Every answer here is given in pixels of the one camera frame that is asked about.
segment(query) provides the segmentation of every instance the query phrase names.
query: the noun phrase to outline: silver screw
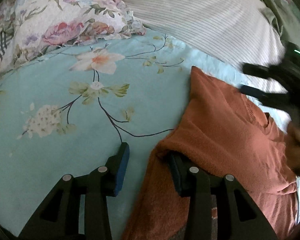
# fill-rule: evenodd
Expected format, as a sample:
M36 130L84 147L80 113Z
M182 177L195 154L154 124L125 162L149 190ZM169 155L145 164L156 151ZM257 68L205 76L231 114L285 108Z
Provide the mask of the silver screw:
M190 171L191 173L198 173L198 172L199 172L199 169L198 169L197 167L191 167L191 168L189 169L189 171Z
M101 166L98 168L98 171L103 173L103 172L106 172L108 170L108 168L106 166Z
M226 179L229 181L233 181L234 180L234 176L231 174L226 175Z
M64 181L69 181L69 180L71 180L71 175L70 174L63 175L62 179Z

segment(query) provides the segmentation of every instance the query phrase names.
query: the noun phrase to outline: led light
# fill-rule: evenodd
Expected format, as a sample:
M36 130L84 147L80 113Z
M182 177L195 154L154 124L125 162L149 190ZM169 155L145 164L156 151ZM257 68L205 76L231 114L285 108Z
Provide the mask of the led light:
M296 49L295 49L294 51L300 54L300 51L298 51L298 50L296 50Z

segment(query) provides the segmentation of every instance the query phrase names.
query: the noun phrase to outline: light blue bed sheet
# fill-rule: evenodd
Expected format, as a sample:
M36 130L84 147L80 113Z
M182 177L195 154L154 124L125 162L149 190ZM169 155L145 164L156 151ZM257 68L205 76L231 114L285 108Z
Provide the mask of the light blue bed sheet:
M232 66L152 30L61 48L7 73L0 81L0 224L18 235L64 174L104 165L121 137L130 160L122 191L107 198L119 239L151 150L188 104L192 65L231 85L248 84Z

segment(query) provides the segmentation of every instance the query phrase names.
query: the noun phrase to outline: brown cloth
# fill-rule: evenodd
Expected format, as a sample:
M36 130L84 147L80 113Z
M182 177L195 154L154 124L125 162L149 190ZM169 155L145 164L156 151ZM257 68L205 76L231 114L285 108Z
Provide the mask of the brown cloth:
M298 200L295 174L286 165L284 133L237 88L193 66L189 105L179 126L150 155L122 240L168 240L185 226L189 198L178 196L162 161L169 150L213 175L233 174L279 239L291 232Z

